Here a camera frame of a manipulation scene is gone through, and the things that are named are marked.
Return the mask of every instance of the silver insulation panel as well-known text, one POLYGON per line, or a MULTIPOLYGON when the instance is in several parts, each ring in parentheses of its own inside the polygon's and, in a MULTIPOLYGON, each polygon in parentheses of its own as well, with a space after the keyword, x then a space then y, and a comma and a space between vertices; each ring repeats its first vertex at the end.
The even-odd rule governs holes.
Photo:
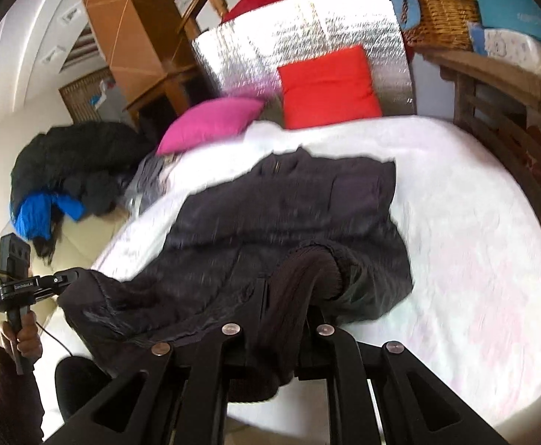
POLYGON ((359 43, 383 114, 414 114, 411 73, 390 0, 278 1, 206 31, 193 46, 219 95, 267 98, 282 93, 281 65, 359 43))

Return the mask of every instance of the dark coat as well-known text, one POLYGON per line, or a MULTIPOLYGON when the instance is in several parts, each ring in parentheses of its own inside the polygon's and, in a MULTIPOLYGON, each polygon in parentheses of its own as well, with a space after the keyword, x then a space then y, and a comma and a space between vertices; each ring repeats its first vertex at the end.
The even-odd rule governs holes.
POLYGON ((159 341, 181 345, 229 319, 289 251, 330 248, 346 291, 324 306, 338 322, 377 319, 412 290, 390 219, 394 162, 270 155, 234 181, 189 196, 162 252, 135 278, 88 270, 60 296, 96 362, 117 373, 159 341))
POLYGON ((44 408, 33 373, 17 375, 0 347, 0 445, 40 445, 44 408))
POLYGON ((19 153, 11 172, 13 221, 19 206, 38 191, 64 192, 89 214, 104 214, 120 194, 115 172, 136 166, 153 144, 119 122, 52 127, 19 153))

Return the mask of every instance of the black pants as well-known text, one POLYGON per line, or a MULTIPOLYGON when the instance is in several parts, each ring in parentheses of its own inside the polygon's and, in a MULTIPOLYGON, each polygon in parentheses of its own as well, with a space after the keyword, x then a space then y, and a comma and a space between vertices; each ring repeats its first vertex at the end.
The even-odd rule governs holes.
POLYGON ((90 359, 68 356, 56 367, 56 398, 66 421, 97 395, 111 378, 90 359))

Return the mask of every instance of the red cushion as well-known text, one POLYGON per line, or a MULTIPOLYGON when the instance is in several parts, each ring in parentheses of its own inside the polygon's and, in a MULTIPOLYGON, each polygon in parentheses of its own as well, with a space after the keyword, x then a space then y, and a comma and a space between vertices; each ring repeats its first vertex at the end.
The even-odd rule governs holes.
POLYGON ((279 67, 286 129, 381 117, 361 45, 279 67))

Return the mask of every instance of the wicker basket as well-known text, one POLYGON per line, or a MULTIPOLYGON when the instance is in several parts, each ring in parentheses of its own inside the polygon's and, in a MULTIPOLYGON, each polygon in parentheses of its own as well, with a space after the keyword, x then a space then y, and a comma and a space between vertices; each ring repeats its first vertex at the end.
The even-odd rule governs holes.
POLYGON ((479 22, 476 0, 419 0, 421 23, 404 32, 410 47, 471 50, 467 22, 479 22))

